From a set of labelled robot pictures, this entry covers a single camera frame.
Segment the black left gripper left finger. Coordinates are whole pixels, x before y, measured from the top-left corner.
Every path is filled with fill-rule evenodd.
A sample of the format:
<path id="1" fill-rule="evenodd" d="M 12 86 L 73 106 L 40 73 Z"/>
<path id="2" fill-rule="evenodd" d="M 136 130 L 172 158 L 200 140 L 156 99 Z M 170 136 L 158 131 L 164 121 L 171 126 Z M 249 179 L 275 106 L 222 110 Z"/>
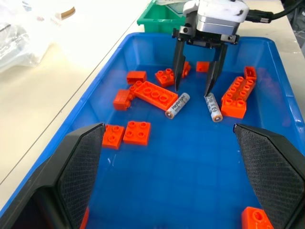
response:
<path id="1" fill-rule="evenodd" d="M 0 218 L 2 229 L 78 229 L 94 188 L 104 123 L 67 134 Z"/>

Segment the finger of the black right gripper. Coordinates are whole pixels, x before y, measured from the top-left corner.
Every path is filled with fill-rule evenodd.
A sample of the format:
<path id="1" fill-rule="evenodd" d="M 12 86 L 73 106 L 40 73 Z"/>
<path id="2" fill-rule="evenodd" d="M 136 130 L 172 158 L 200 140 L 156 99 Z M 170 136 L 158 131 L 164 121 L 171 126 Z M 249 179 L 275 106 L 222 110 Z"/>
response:
<path id="1" fill-rule="evenodd" d="M 204 95 L 208 95 L 213 89 L 218 77 L 221 75 L 224 61 L 227 53 L 227 45 L 220 44 L 215 46 L 215 54 L 213 60 L 209 64 L 207 79 L 206 79 L 206 87 Z"/>
<path id="2" fill-rule="evenodd" d="M 182 78 L 185 56 L 183 55 L 184 49 L 184 40 L 182 38 L 178 38 L 176 41 L 176 47 L 174 50 L 174 58 L 173 58 L 173 72 L 174 72 L 174 83 L 175 90 L 178 91 L 180 81 Z"/>

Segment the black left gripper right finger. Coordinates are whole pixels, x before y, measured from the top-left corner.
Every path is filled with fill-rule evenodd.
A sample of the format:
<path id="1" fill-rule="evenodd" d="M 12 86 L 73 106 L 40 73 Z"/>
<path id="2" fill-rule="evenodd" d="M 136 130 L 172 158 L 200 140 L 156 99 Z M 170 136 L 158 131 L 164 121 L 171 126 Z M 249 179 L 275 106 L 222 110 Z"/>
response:
<path id="1" fill-rule="evenodd" d="M 283 135 L 235 124 L 255 196 L 275 229 L 305 227 L 305 157 Z"/>

